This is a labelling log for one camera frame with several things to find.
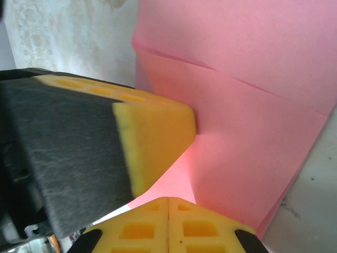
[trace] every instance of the white table surface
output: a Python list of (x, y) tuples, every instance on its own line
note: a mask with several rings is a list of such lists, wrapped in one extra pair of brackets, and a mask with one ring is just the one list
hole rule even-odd
[[(17, 67), (133, 86), (136, 18), (135, 0), (15, 0), (5, 23)], [(337, 252), (336, 193), (337, 109), (263, 238), (270, 252)]]

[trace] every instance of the pink paper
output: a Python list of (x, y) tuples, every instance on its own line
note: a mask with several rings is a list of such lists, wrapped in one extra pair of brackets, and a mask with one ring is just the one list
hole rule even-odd
[(328, 115), (337, 97), (335, 0), (142, 0), (134, 44)]
[[(186, 167), (196, 203), (263, 234), (263, 221), (327, 116), (214, 70), (142, 51), (137, 56), (155, 93), (189, 104), (197, 117), (199, 134), (180, 158), (185, 163), (170, 171)], [(183, 174), (169, 172), (160, 180), (174, 185), (158, 182), (138, 205), (189, 183)]]

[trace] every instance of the black rubber tip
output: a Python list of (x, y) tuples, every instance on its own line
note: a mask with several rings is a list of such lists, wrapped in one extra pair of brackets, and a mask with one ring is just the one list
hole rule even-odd
[(72, 245), (68, 253), (91, 253), (93, 252), (102, 234), (103, 233), (101, 230), (94, 229), (88, 233), (81, 235)]
[(241, 229), (236, 230), (235, 234), (246, 253), (269, 253), (256, 235)]

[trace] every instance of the yellow foam block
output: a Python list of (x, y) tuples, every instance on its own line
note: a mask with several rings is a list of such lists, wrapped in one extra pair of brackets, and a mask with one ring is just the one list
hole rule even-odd
[(195, 139), (194, 113), (185, 104), (77, 77), (35, 78), (46, 85), (120, 101), (112, 103), (112, 110), (134, 197), (148, 190)]
[(159, 198), (90, 227), (103, 232), (93, 253), (246, 253), (232, 219), (180, 198)]

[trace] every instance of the folded pink paper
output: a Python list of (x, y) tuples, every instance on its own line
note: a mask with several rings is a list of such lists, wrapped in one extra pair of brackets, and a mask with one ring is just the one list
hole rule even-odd
[[(137, 205), (161, 193), (171, 196), (171, 190), (179, 196), (191, 184), (193, 192), (184, 198), (194, 197), (262, 235), (263, 221), (298, 173), (327, 116), (218, 71), (143, 51), (137, 56), (156, 94), (194, 109), (199, 133), (160, 179), (170, 183), (158, 182)], [(170, 174), (185, 168), (188, 177)]]
[(335, 8), (335, 0), (142, 0), (134, 43), (328, 115), (337, 97)]

